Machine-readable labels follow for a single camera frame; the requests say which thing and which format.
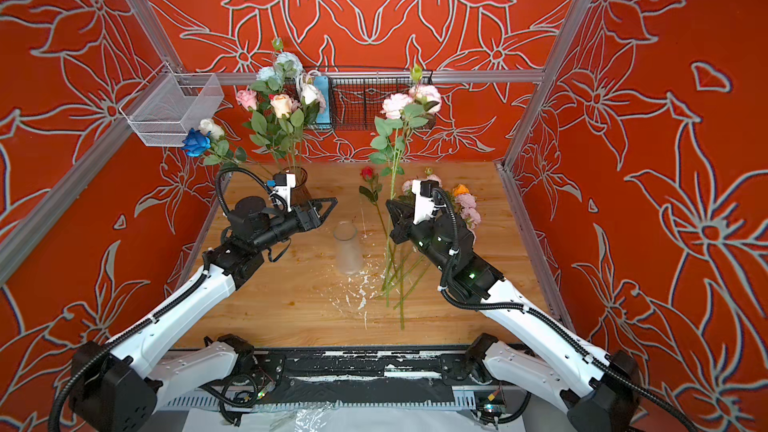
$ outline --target wooden tabletop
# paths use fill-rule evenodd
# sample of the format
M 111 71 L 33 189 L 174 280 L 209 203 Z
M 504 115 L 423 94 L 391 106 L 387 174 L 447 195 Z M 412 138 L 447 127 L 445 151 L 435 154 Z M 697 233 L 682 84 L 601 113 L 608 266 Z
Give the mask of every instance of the wooden tabletop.
M 378 298 L 385 241 L 376 208 L 358 192 L 358 187 L 364 185 L 360 178 L 364 165 L 303 166 L 309 173 L 307 185 L 312 196 L 337 197 L 339 205 L 321 228 L 293 235 L 293 243 L 279 262 L 265 263 L 239 291 L 199 320 L 178 341 L 177 347 L 198 348 L 203 336 L 216 339 L 228 333 L 257 347 L 470 344 L 481 332 L 505 341 L 514 340 L 506 329 L 479 312 L 449 305 L 437 292 L 440 272 L 431 264 L 405 301 L 406 322 L 401 330 L 399 312 L 392 308 L 398 301 L 398 291 L 390 294 L 389 308 L 383 298 Z M 476 253 L 502 271 L 533 303 L 547 310 L 494 164 L 413 162 L 403 166 L 405 177 L 424 177 L 428 166 L 443 180 L 444 188 L 463 183 L 478 198 L 482 224 L 476 229 Z M 252 170 L 265 175 L 260 168 Z M 403 180 L 402 176 L 398 178 L 398 188 Z M 386 221 L 384 201 L 389 180 L 382 181 L 385 190 L 379 207 Z M 239 199 L 251 195 L 263 196 L 264 191 L 244 174 L 235 174 L 225 193 L 227 204 L 234 207 Z M 340 221 L 352 221 L 360 231 L 366 265 L 353 276 L 335 269 L 332 233 Z M 225 226 L 228 222 L 219 214 L 208 231 L 204 250 L 219 245 Z M 200 265 L 202 260 L 198 259 L 194 270 Z

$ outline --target wire basket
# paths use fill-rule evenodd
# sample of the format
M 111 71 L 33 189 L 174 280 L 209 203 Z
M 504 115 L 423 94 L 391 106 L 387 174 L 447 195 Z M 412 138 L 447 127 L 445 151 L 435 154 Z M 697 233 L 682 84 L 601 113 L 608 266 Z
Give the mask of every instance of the wire basket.
M 424 83 L 431 85 L 430 79 Z M 406 77 L 387 78 L 330 78 L 329 108 L 331 125 L 335 130 L 376 130 L 374 119 L 383 118 L 380 112 L 384 99 L 393 93 L 408 93 L 413 82 Z M 424 127 L 435 125 L 431 117 Z
M 147 146 L 182 147 L 189 129 L 210 119 L 224 100 L 216 74 L 202 87 L 182 88 L 173 74 L 160 74 L 129 115 L 130 127 Z

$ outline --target red wall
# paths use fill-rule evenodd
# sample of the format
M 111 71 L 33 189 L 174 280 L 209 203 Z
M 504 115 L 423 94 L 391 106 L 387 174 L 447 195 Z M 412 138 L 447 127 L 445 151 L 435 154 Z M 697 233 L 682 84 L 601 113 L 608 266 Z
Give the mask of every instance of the red wall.
M 122 120 L 117 105 L 159 59 L 124 0 L 0 0 L 0 36 L 1 241 Z M 210 209 L 209 173 L 130 137 L 2 286 L 0 430 L 44 430 L 73 350 L 172 289 Z
M 592 0 L 514 164 L 576 331 L 703 430 L 768 427 L 766 17 Z
M 429 70 L 543 67 L 571 0 L 149 1 L 188 70 L 255 72 L 271 65 L 274 36 L 283 37 L 305 67 L 415 61 Z M 502 157 L 532 91 L 532 84 L 445 88 L 452 106 L 440 111 L 438 127 L 413 144 L 409 157 Z M 246 132 L 237 127 L 245 113 L 235 115 L 235 121 L 221 116 L 248 148 Z M 308 157 L 364 159 L 369 144 L 365 132 L 319 134 Z

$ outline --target vase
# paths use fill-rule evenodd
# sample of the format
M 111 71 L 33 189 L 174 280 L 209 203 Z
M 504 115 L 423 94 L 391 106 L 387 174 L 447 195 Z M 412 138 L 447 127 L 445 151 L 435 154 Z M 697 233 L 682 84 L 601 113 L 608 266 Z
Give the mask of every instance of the vase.
M 306 180 L 309 177 L 306 170 L 302 167 L 286 167 L 280 171 L 283 174 L 294 174 L 296 176 L 296 186 L 290 190 L 290 204 L 298 206 L 310 200 L 312 195 L 306 189 Z

